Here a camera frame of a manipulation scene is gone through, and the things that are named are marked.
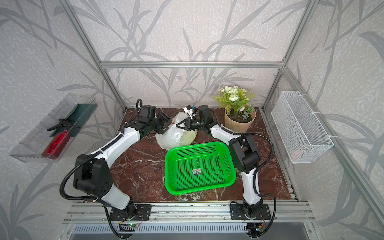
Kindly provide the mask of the red black spray bottle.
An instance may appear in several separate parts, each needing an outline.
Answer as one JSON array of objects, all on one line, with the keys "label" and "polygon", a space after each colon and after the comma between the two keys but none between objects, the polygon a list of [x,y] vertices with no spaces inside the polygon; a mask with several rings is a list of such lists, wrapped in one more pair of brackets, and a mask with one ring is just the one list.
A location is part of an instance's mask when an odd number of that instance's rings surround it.
[{"label": "red black spray bottle", "polygon": [[55,134],[50,144],[42,153],[44,158],[51,160],[57,160],[59,158],[71,138],[69,131],[71,130],[72,126],[72,122],[65,119],[59,119],[58,124],[47,129],[48,132],[55,130]]}]

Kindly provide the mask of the white printed plastic bag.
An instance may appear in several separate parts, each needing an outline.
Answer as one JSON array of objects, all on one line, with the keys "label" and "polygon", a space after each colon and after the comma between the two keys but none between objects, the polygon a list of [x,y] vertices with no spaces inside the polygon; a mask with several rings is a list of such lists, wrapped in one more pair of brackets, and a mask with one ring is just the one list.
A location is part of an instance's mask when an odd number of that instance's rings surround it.
[{"label": "white printed plastic bag", "polygon": [[198,131],[186,131],[176,127],[188,117],[186,113],[179,112],[169,124],[168,130],[164,134],[155,134],[158,145],[164,150],[171,150],[176,147],[189,146],[195,140]]}]

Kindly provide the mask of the basket barcode label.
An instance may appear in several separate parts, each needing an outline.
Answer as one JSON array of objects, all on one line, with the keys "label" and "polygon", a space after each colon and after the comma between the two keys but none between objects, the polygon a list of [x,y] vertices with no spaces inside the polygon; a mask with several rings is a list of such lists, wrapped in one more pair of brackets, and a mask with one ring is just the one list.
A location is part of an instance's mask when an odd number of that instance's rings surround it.
[{"label": "basket barcode label", "polygon": [[202,169],[194,169],[193,170],[193,175],[200,175],[202,173]]}]

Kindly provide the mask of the artificial white flower plant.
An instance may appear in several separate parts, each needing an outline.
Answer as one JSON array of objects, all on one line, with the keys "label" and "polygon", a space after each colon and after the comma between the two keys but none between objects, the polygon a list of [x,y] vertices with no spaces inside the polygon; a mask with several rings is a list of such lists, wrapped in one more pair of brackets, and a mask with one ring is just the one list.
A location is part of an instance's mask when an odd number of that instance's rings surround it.
[{"label": "artificial white flower plant", "polygon": [[255,112],[252,107],[251,99],[255,95],[238,86],[224,86],[218,90],[213,99],[225,108],[227,116],[238,123],[248,123],[251,121],[251,114]]}]

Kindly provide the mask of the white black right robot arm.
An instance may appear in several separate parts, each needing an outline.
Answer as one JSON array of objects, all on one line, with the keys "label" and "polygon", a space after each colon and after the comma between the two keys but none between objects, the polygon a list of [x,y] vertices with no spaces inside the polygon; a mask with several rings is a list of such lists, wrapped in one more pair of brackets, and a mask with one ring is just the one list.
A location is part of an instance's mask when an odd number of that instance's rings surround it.
[{"label": "white black right robot arm", "polygon": [[176,124],[186,131],[205,131],[229,147],[229,152],[236,170],[241,172],[243,182],[243,209],[248,218],[254,219],[262,208],[258,182],[258,167],[261,154],[250,135],[234,133],[214,120],[192,120],[187,118]]}]

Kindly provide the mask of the beige plastic flower pot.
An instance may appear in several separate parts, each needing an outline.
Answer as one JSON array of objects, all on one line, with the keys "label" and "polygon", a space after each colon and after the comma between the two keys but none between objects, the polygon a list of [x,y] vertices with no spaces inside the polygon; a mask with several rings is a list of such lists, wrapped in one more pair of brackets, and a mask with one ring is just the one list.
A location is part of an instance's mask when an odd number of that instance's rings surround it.
[{"label": "beige plastic flower pot", "polygon": [[248,131],[248,129],[251,127],[253,124],[255,118],[256,118],[256,112],[251,113],[250,116],[250,121],[247,123],[239,123],[234,120],[232,120],[228,115],[227,112],[225,112],[225,124],[224,126],[234,132],[238,133],[245,133]]}]

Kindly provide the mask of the dark green cloth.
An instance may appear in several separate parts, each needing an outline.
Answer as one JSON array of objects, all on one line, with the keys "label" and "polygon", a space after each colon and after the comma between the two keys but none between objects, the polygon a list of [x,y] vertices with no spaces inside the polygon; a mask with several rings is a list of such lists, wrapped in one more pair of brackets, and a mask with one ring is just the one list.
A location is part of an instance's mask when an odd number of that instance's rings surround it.
[{"label": "dark green cloth", "polygon": [[97,104],[77,104],[72,113],[64,118],[73,124],[71,130],[69,131],[71,138],[74,138],[80,132],[81,128],[88,121],[97,106]]}]

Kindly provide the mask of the green plastic perforated basket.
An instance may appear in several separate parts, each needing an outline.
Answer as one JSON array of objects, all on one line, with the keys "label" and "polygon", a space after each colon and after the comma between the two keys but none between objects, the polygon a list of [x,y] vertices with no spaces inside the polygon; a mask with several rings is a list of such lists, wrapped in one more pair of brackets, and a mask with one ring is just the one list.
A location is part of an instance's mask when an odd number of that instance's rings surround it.
[{"label": "green plastic perforated basket", "polygon": [[174,196],[229,187],[236,178],[229,148],[222,142],[173,148],[165,157],[165,187]]}]

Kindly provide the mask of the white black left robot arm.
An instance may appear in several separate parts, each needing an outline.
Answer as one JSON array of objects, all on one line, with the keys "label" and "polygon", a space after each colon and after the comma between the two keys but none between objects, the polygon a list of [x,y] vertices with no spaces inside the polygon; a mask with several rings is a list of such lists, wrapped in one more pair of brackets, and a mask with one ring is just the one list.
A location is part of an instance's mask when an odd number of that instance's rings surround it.
[{"label": "white black left robot arm", "polygon": [[160,113],[153,119],[138,118],[125,123],[122,132],[99,149],[100,154],[75,170],[74,188],[95,197],[96,202],[127,212],[133,201],[114,185],[110,168],[129,147],[150,132],[164,134],[171,120],[170,116]]}]

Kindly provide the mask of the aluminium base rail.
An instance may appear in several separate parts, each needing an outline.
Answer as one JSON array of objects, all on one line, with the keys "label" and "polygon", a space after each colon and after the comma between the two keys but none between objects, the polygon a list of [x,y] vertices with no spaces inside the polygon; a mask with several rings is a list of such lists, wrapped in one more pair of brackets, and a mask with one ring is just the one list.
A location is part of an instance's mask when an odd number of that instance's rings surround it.
[{"label": "aluminium base rail", "polygon": [[[319,226],[307,202],[282,200],[274,209],[273,201],[255,219],[245,217],[239,204],[230,202],[154,202],[140,203],[133,220],[123,222],[112,214],[111,222],[124,237],[134,238],[160,234],[239,234],[247,237],[255,233],[257,225],[267,226],[264,237],[274,239],[323,239]],[[74,203],[71,205],[59,231],[57,240],[75,237],[100,237],[113,234],[100,204]]]}]

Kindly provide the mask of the clear plastic wall tray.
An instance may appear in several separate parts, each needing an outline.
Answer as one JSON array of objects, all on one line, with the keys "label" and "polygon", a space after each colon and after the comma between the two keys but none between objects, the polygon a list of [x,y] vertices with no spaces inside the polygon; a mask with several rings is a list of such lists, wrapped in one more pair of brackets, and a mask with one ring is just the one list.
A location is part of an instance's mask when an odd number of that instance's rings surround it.
[{"label": "clear plastic wall tray", "polygon": [[58,162],[97,107],[94,97],[67,94],[10,156],[24,163]]}]

